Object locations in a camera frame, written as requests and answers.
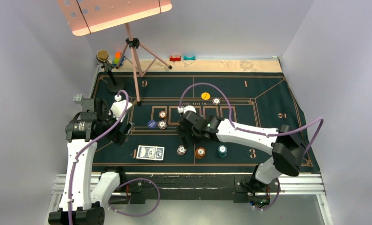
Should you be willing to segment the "orange chip stack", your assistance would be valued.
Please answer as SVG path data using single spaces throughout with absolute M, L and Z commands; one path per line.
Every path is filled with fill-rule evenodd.
M 195 150 L 195 157 L 197 159 L 202 159 L 206 154 L 206 151 L 203 147 L 199 147 Z

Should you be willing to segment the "white purple poker chip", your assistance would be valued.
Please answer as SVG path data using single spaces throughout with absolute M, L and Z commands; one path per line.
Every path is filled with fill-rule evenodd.
M 167 128 L 167 124 L 166 124 L 166 122 L 165 122 L 164 120 L 159 121 L 159 122 L 157 123 L 157 126 L 159 127 L 160 130 L 164 130 L 164 129 Z
M 219 105 L 221 103 L 221 100 L 220 100 L 220 98 L 214 98 L 214 99 L 212 99 L 212 104 L 213 105 Z

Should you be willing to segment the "orange poker chip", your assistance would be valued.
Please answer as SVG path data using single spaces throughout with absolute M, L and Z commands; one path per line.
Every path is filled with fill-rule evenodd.
M 159 112 L 159 118 L 165 119 L 167 117 L 167 112 L 166 111 L 160 111 Z

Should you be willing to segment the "yellow round button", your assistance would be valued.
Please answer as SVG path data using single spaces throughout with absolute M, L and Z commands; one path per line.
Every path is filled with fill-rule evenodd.
M 203 100 L 209 100 L 210 97 L 211 97 L 211 95 L 210 95 L 210 93 L 208 93 L 208 92 L 203 92 L 203 93 L 201 94 L 201 98 L 202 98 Z

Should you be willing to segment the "teal chip stack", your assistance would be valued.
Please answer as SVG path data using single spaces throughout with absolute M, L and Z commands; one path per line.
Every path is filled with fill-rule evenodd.
M 224 158 L 227 156 L 227 147 L 225 145 L 220 145 L 217 148 L 217 154 L 219 157 Z

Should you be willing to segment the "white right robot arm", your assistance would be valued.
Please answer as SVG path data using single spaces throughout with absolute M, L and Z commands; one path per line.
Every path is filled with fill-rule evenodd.
M 223 117 L 205 119 L 194 111 L 182 113 L 176 132 L 186 149 L 195 142 L 212 141 L 235 143 L 267 153 L 269 159 L 256 166 L 250 178 L 252 188 L 257 191 L 282 174 L 297 177 L 306 150 L 301 139 L 289 131 L 289 126 L 253 127 Z

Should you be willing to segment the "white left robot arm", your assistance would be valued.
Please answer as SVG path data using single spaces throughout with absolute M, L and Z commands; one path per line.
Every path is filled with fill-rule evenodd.
M 121 168 L 106 169 L 98 184 L 91 188 L 92 164 L 98 140 L 106 137 L 122 145 L 133 124 L 129 122 L 123 132 L 120 127 L 133 104 L 120 95 L 111 107 L 99 98 L 75 95 L 74 102 L 82 110 L 66 125 L 68 151 L 67 174 L 58 209 L 49 213 L 51 225 L 102 225 L 105 208 L 113 191 L 123 191 L 127 179 Z

